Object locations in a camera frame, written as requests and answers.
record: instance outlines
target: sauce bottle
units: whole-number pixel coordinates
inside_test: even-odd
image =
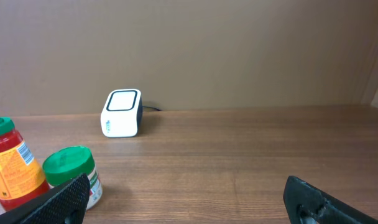
[[[49,190],[44,172],[10,118],[0,118],[0,203],[10,211]]]

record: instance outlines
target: plastic container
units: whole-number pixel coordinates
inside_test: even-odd
[[[10,118],[0,118],[0,203],[10,211],[49,190],[40,164]]]
[[[95,161],[90,149],[85,146],[71,146],[48,157],[42,167],[48,183],[56,187],[81,173],[90,180],[90,199],[87,209],[94,206],[102,196],[102,185],[96,171]]]

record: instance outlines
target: white device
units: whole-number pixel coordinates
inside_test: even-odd
[[[102,132],[106,137],[133,137],[142,119],[141,91],[136,89],[112,91],[101,113]]]

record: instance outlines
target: wood grain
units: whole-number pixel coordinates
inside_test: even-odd
[[[378,110],[366,106],[149,112],[120,139],[98,114],[14,121],[40,162],[92,150],[104,195],[85,223],[288,223],[289,175],[378,219]]]

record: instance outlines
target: jar label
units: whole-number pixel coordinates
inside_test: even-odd
[[[40,164],[26,143],[0,152],[0,199],[11,200],[25,196],[45,180]]]

